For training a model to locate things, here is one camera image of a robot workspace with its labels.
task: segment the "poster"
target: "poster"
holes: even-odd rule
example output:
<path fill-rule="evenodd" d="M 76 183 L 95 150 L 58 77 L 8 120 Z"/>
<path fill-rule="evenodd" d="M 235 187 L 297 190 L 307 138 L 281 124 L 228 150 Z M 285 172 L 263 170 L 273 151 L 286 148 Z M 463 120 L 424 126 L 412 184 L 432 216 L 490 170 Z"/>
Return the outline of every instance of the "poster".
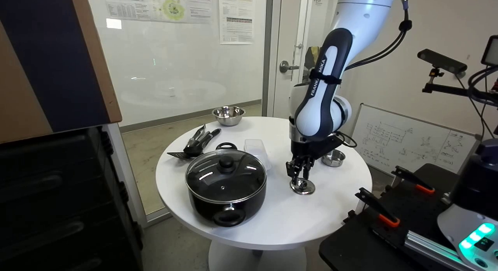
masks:
<path fill-rule="evenodd" d="M 219 0 L 219 43 L 254 42 L 254 0 Z"/>
<path fill-rule="evenodd" d="M 111 18 L 170 23 L 210 23 L 212 0 L 105 0 Z"/>

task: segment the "door handle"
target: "door handle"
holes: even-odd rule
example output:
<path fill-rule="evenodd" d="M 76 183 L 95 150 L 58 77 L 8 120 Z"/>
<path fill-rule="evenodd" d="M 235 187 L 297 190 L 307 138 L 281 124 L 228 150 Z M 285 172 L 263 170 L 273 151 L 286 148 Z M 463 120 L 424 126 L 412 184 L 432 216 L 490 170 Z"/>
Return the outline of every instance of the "door handle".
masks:
<path fill-rule="evenodd" d="M 279 68 L 280 68 L 280 71 L 282 73 L 285 73 L 288 70 L 297 70 L 297 69 L 299 69 L 299 66 L 290 66 L 289 62 L 287 62 L 286 60 L 283 60 L 280 64 Z"/>

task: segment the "whiteboard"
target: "whiteboard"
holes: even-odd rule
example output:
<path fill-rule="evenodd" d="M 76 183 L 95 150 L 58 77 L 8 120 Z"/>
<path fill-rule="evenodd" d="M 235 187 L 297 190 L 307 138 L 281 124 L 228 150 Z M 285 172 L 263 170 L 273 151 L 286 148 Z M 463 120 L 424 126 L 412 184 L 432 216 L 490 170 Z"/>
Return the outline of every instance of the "whiteboard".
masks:
<path fill-rule="evenodd" d="M 391 174 L 432 163 L 458 173 L 477 145 L 476 135 L 362 104 L 353 139 L 368 165 Z"/>

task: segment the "plastic container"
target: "plastic container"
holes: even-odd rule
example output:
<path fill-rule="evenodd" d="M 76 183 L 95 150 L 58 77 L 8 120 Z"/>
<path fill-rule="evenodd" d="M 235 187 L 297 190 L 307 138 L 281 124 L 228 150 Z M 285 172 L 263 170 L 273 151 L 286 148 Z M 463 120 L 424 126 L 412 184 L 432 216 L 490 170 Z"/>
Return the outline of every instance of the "plastic container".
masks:
<path fill-rule="evenodd" d="M 247 139 L 244 142 L 244 152 L 256 156 L 261 161 L 265 169 L 268 171 L 272 168 L 272 164 L 268 159 L 267 151 L 263 141 L 260 139 Z"/>

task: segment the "green light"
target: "green light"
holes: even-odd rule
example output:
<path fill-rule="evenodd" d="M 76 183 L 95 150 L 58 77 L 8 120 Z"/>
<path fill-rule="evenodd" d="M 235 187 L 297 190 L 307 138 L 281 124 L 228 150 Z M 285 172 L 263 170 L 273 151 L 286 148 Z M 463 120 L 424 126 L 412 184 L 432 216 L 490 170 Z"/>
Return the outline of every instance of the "green light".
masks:
<path fill-rule="evenodd" d="M 470 234 L 469 237 L 470 237 L 470 239 L 472 239 L 473 241 L 476 241 L 476 242 L 479 241 L 480 239 L 482 239 L 482 236 L 477 235 L 476 232 L 472 232 L 472 234 Z"/>
<path fill-rule="evenodd" d="M 469 243 L 467 240 L 462 241 L 461 245 L 464 248 L 471 248 L 472 247 L 472 244 Z"/>
<path fill-rule="evenodd" d="M 478 228 L 478 230 L 484 234 L 488 234 L 489 232 L 491 232 L 491 230 L 494 229 L 494 225 L 492 225 L 491 223 L 483 223 L 482 225 L 480 225 L 480 227 Z"/>

